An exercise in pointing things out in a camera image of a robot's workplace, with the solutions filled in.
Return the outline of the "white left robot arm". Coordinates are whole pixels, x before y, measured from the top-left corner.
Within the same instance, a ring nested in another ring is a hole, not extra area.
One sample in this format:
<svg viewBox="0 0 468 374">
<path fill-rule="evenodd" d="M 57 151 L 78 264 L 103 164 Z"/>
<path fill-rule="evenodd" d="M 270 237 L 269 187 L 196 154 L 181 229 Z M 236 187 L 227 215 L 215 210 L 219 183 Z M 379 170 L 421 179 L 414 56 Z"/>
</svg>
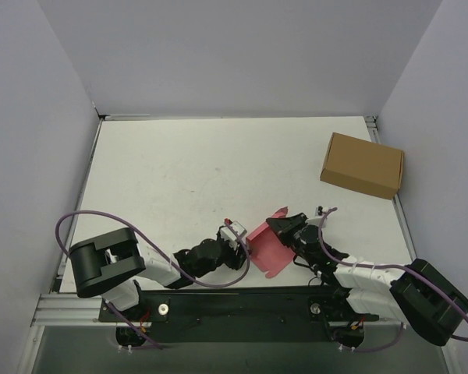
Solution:
<svg viewBox="0 0 468 374">
<path fill-rule="evenodd" d="M 246 261 L 240 241 L 246 229 L 237 221 L 218 229 L 215 239 L 204 239 L 191 249 L 171 255 L 143 255 L 134 231 L 121 228 L 76 243 L 69 249 L 76 294 L 80 298 L 101 296 L 127 320 L 144 313 L 141 289 L 133 277 L 155 281 L 167 289 L 180 289 L 225 265 L 239 270 Z"/>
</svg>

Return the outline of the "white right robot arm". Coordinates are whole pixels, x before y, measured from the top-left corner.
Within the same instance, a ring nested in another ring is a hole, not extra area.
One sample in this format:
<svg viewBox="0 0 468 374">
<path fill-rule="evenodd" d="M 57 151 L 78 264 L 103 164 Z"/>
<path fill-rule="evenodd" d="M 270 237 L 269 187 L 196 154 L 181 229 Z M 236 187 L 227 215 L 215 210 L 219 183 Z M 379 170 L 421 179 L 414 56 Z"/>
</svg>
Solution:
<svg viewBox="0 0 468 374">
<path fill-rule="evenodd" d="M 468 298 L 458 288 L 423 259 L 376 264 L 338 251 L 324 241 L 332 213 L 323 211 L 315 224 L 303 213 L 266 223 L 322 284 L 340 292 L 348 313 L 397 320 L 437 346 L 451 339 L 468 342 Z"/>
</svg>

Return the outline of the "pink paper box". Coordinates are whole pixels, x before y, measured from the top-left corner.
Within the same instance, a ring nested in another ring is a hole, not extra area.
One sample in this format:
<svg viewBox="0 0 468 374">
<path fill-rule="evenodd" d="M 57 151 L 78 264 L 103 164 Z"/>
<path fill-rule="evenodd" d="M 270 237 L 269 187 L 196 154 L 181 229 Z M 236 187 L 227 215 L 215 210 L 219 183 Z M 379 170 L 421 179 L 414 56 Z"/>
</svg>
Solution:
<svg viewBox="0 0 468 374">
<path fill-rule="evenodd" d="M 264 221 L 246 237 L 250 260 L 268 279 L 278 276 L 292 261 L 293 251 L 284 246 Z"/>
</svg>

